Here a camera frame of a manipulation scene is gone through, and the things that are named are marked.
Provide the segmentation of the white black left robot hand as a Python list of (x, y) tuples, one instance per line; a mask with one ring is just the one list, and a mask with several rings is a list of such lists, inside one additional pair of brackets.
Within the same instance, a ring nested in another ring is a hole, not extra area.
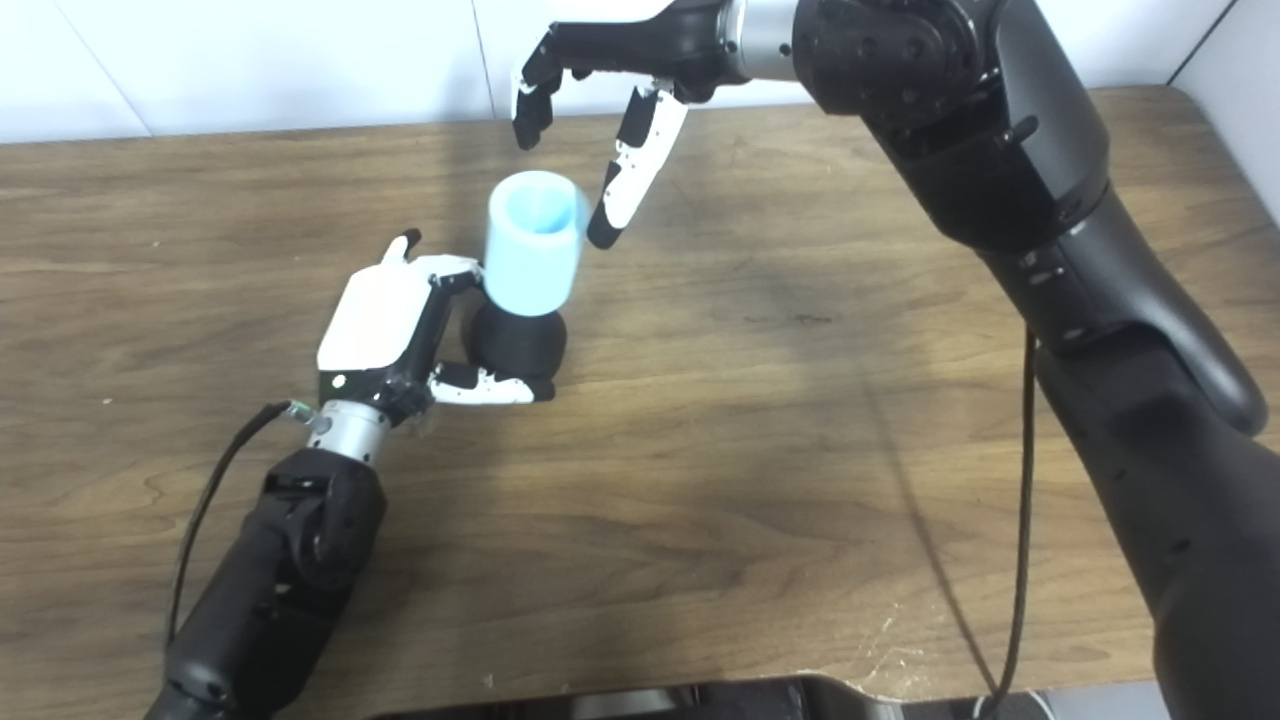
[(339, 413), (365, 409), (397, 427), (430, 407), (524, 405), (556, 397), (552, 380), (516, 375), (492, 361), (438, 359), (457, 297), (483, 284), (474, 258), (419, 255), (416, 228), (394, 237), (381, 260), (346, 283), (316, 354), (321, 409), (310, 425), (325, 434)]

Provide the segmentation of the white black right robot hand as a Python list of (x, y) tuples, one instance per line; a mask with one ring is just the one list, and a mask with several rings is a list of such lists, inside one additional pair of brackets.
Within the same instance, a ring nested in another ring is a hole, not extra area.
[(694, 104), (718, 88), (746, 83), (737, 65), (739, 42), (727, 35), (727, 1), (673, 1), (654, 17), (628, 23), (556, 22), (549, 26), (515, 82), (513, 132), (534, 149), (553, 120), (552, 97), (564, 73), (631, 73), (636, 85), (622, 117), (602, 193), (588, 223), (588, 241), (611, 249), (632, 220), (666, 165)]

